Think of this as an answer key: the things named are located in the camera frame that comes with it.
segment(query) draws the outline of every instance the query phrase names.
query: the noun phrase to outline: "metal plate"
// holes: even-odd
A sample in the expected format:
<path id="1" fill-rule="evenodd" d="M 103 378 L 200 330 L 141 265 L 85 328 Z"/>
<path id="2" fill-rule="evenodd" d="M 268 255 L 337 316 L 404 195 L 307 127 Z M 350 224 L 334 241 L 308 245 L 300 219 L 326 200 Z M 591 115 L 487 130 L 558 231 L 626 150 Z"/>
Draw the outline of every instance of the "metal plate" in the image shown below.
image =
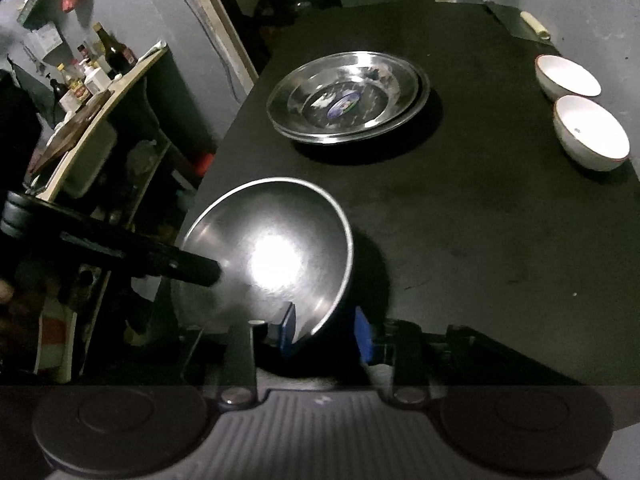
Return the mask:
<path id="1" fill-rule="evenodd" d="M 276 129 L 305 136 L 346 136 L 402 114 L 420 81 L 402 59 L 377 52 L 342 52 L 313 60 L 273 89 L 267 114 Z"/>
<path id="2" fill-rule="evenodd" d="M 226 333 L 237 322 L 272 320 L 292 301 L 294 342 L 331 316 L 353 265 L 353 237 L 340 205 L 320 187 L 287 177 L 255 180 L 216 200 L 181 249 L 222 268 L 212 287 L 172 282 L 182 326 Z"/>
<path id="3" fill-rule="evenodd" d="M 424 105 L 427 103 L 429 99 L 429 94 L 431 92 L 431 85 L 429 82 L 429 77 L 426 72 L 421 69 L 417 65 L 412 65 L 418 77 L 420 78 L 420 89 L 418 92 L 418 98 L 415 103 L 403 114 L 399 115 L 395 119 L 382 124 L 381 126 L 377 126 L 376 128 L 372 128 L 370 130 L 365 130 L 364 132 L 359 132 L 355 134 L 351 134 L 348 136 L 332 136 L 332 135 L 323 135 L 323 136 L 303 136 L 297 134 L 296 132 L 292 132 L 287 130 L 286 128 L 281 128 L 276 126 L 276 130 L 283 134 L 285 137 L 289 137 L 289 139 L 296 140 L 297 142 L 302 142 L 305 144 L 342 144 L 344 142 L 353 142 L 354 140 L 364 140 L 370 139 L 372 137 L 377 137 L 382 134 L 386 134 L 391 130 L 397 128 L 398 126 L 405 124 L 411 118 L 413 118 L 420 110 L 424 108 Z"/>

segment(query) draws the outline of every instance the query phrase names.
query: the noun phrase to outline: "black round disc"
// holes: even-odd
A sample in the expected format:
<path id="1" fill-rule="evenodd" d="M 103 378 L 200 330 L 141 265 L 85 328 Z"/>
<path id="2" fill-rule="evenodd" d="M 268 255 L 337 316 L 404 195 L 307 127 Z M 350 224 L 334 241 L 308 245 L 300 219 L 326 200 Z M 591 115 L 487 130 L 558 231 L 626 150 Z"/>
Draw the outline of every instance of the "black round disc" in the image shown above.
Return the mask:
<path id="1" fill-rule="evenodd" d="M 206 423 L 205 401 L 192 386 L 60 386 L 39 404 L 33 433 L 69 473 L 128 478 L 187 455 Z"/>
<path id="2" fill-rule="evenodd" d="M 470 457 L 521 474 L 595 466 L 613 430 L 607 403 L 585 386 L 454 387 L 440 420 Z"/>

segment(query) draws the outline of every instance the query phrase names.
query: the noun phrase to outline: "stacked metal plate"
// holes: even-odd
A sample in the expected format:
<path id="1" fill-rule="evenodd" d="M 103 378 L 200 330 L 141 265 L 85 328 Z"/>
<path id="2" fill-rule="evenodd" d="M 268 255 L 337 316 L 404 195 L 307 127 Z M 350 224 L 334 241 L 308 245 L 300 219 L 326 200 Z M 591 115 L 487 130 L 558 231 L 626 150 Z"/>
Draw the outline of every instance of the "stacked metal plate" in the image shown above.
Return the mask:
<path id="1" fill-rule="evenodd" d="M 278 132 L 306 144 L 339 144 L 382 135 L 427 102 L 417 65 L 379 52 L 341 52 L 313 60 L 273 89 L 267 113 Z"/>

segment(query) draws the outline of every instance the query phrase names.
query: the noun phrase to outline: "sticker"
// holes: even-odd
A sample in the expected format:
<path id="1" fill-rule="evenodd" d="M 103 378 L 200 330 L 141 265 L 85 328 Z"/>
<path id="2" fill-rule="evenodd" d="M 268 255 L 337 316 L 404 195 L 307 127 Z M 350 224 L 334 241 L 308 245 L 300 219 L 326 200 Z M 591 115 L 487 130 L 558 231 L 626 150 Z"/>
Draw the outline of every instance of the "sticker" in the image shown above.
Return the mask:
<path id="1" fill-rule="evenodd" d="M 351 110 L 360 100 L 360 92 L 351 92 L 338 99 L 326 113 L 328 119 L 337 119 Z"/>

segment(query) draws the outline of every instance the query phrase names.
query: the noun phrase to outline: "gray ribbed panel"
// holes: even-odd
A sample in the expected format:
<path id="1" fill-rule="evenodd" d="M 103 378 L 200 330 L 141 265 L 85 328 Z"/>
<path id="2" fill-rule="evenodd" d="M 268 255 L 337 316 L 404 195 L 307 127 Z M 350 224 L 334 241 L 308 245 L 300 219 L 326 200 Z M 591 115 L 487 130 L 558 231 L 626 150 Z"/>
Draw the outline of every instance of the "gray ribbed panel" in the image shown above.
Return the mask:
<path id="1" fill-rule="evenodd" d="M 375 392 L 272 392 L 223 415 L 189 457 L 140 480 L 508 480 L 451 450 L 429 419 Z M 76 480 L 55 473 L 49 480 Z M 602 480 L 592 470 L 564 480 Z"/>

